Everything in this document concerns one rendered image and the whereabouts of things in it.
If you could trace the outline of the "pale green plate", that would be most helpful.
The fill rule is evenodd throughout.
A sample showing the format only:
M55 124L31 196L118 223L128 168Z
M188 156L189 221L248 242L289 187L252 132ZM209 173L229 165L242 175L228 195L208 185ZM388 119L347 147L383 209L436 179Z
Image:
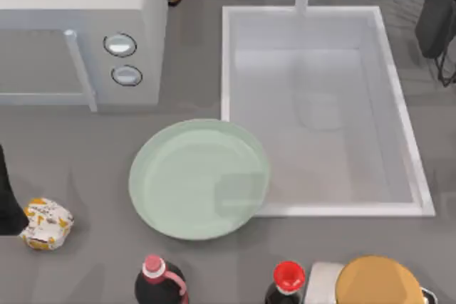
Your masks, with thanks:
M258 139L232 122L193 119L154 134L131 164L128 192L152 229L186 241L216 239L254 217L271 167Z

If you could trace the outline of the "white sink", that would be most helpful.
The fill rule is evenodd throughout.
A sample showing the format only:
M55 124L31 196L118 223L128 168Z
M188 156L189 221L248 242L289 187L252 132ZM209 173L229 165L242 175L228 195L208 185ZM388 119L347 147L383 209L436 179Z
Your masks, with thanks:
M435 215L377 6L225 6L221 117L266 150L260 216Z

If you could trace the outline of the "small microwave knob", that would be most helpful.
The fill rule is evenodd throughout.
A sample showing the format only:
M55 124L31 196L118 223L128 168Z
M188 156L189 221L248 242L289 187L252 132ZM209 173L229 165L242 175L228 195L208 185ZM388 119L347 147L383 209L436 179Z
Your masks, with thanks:
M143 81L143 74L132 65L122 65L113 68L110 72L111 78L123 87L135 87Z

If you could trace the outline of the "pale microwave oven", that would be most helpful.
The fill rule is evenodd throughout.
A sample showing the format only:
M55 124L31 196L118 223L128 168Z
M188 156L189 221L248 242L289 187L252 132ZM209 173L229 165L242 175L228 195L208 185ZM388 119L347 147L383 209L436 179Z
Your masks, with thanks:
M167 0L0 0L0 28L74 30L95 89L98 109L148 108L157 104L165 50ZM126 33L138 45L128 57L110 55L103 39ZM135 87L118 85L113 68L142 73Z

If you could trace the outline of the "large microwave knob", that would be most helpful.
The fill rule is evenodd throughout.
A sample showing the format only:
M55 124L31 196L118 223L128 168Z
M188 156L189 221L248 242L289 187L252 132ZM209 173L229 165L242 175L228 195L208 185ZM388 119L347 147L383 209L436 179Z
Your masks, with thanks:
M104 49L112 56L125 58L137 50L135 39L126 33L116 33L103 39Z

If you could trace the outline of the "dark bottle with red cap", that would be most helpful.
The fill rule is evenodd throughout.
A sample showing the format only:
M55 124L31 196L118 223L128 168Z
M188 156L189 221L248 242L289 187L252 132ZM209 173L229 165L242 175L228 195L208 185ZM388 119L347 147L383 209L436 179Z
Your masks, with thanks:
M304 269L295 261L282 261L273 271L273 283L268 287L264 304L302 304Z

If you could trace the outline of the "dark bottle with pink cap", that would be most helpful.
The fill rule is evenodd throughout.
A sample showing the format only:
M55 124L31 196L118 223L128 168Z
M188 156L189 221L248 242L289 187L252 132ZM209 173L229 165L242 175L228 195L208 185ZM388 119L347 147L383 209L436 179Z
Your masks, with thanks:
M145 257L135 281L138 304L190 304L183 272L158 255Z

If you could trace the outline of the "white box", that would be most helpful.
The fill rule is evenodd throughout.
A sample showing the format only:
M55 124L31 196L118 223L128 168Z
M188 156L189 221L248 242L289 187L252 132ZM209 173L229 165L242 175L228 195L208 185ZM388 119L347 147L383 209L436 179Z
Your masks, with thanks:
M344 265L315 262L311 267L304 304L336 304L336 281Z

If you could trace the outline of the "white and yellow wrapped package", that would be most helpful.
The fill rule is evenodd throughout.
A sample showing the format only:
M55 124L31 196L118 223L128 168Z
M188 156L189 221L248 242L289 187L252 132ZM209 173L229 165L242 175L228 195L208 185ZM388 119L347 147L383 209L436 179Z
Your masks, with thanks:
M74 224L72 213L57 202L39 197L24 208L28 226L19 234L30 248L53 251L64 244Z

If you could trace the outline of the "microwave oven door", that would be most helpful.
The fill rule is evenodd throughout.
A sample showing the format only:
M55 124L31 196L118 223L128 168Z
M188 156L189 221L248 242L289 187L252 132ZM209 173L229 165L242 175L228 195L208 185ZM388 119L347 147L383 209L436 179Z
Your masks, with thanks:
M1 105L87 105L95 112L77 33L0 28Z

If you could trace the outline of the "tan round lid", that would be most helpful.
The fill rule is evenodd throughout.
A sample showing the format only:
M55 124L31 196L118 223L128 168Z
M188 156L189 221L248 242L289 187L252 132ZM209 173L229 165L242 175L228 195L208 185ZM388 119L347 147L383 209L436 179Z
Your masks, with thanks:
M336 304L427 304L420 283L403 264L386 256L354 258L338 275Z

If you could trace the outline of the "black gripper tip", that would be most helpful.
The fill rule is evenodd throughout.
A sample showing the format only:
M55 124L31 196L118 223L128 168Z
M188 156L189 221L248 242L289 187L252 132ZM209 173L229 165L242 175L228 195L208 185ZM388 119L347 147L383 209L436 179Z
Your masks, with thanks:
M0 236L19 236L29 219L16 200L0 144Z

